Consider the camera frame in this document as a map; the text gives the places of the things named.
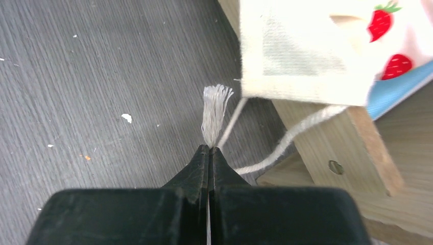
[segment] strawberry print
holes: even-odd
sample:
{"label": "strawberry print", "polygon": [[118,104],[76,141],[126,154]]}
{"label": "strawberry print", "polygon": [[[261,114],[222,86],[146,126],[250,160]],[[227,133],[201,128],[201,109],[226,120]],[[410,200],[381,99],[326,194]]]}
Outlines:
{"label": "strawberry print", "polygon": [[382,75],[382,80],[396,78],[412,69],[412,61],[405,55],[396,54],[391,57]]}
{"label": "strawberry print", "polygon": [[376,41],[389,31],[393,24],[392,13],[399,11],[401,8],[398,8],[396,3],[389,1],[385,7],[378,5],[374,9],[375,11],[368,25],[368,31],[371,34],[370,42]]}

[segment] drawstring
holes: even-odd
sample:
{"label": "drawstring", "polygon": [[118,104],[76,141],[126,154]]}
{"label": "drawstring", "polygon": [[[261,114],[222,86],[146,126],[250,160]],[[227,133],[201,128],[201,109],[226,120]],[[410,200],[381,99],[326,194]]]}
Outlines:
{"label": "drawstring", "polygon": [[[236,123],[237,119],[239,118],[239,115],[242,111],[242,109],[244,108],[246,102],[247,102],[247,98],[243,97],[239,103],[236,106],[236,109],[233,112],[233,116],[230,119],[230,122],[226,128],[226,130],[224,131],[223,136],[220,139],[220,142],[218,143],[218,147],[220,149],[222,149],[222,147],[224,146],[225,142],[227,141],[228,136],[230,135],[234,124]],[[285,135],[283,136],[283,138],[280,141],[280,144],[277,145],[277,147],[275,148],[275,150],[263,161],[261,161],[258,164],[254,164],[251,166],[246,166],[246,167],[241,167],[241,168],[237,168],[235,169],[235,171],[240,174],[248,174],[248,173],[252,173],[258,170],[261,170],[263,168],[266,168],[269,165],[272,165],[273,163],[275,163],[278,158],[283,155],[285,149],[287,149],[287,147],[289,147],[289,145],[292,143],[293,139],[298,136],[300,133],[307,131],[308,129],[324,122],[327,121],[329,119],[331,119],[332,117],[342,113],[345,109],[347,109],[348,106],[341,106],[341,105],[330,105],[325,107],[324,109],[317,111],[311,115],[309,115],[308,117],[306,117],[304,120],[300,121],[298,124],[296,124],[295,126],[293,126],[291,129],[289,129]]]}
{"label": "drawstring", "polygon": [[[221,127],[223,125],[224,114],[227,108],[227,102],[233,95],[232,89],[224,85],[218,84],[216,86],[208,86],[203,91],[203,123],[202,133],[206,144],[209,147],[215,146]],[[233,116],[218,143],[218,147],[222,149],[228,136],[233,130],[234,124],[238,120],[242,109],[247,103],[247,98],[243,97],[236,106],[233,112]],[[277,159],[284,153],[285,149],[292,143],[293,139],[300,133],[307,131],[308,129],[329,120],[333,116],[342,113],[348,106],[330,105],[324,109],[317,111],[298,124],[289,129],[284,137],[281,139],[280,144],[277,145],[273,153],[271,153],[265,160],[258,164],[254,164],[247,167],[241,167],[235,169],[240,174],[247,174],[263,169],[277,161]]]}

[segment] table surface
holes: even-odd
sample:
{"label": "table surface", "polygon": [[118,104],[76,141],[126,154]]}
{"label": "table surface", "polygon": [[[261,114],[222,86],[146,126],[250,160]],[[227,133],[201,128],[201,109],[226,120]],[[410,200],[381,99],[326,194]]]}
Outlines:
{"label": "table surface", "polygon": [[[24,244],[56,191],[161,186],[203,143],[203,88],[233,87],[225,125],[240,98],[217,0],[4,0],[0,26],[0,244]],[[224,154],[259,162],[283,132],[251,100]]]}

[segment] debris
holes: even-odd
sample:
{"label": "debris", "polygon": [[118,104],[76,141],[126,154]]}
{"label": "debris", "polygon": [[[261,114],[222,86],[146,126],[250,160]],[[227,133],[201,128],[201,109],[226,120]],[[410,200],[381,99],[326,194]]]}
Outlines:
{"label": "debris", "polygon": [[132,117],[130,114],[122,114],[122,117],[126,119],[130,124],[132,123]]}

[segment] white fabric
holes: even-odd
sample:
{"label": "white fabric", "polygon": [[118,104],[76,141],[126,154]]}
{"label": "white fabric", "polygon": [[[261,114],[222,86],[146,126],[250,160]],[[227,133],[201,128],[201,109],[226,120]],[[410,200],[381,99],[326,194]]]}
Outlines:
{"label": "white fabric", "polygon": [[239,1],[244,97],[366,104],[374,74],[360,69],[367,62],[330,18],[329,2]]}
{"label": "white fabric", "polygon": [[[377,5],[394,12],[372,41]],[[239,0],[239,8],[244,97],[364,106],[375,80],[433,59],[433,0]]]}

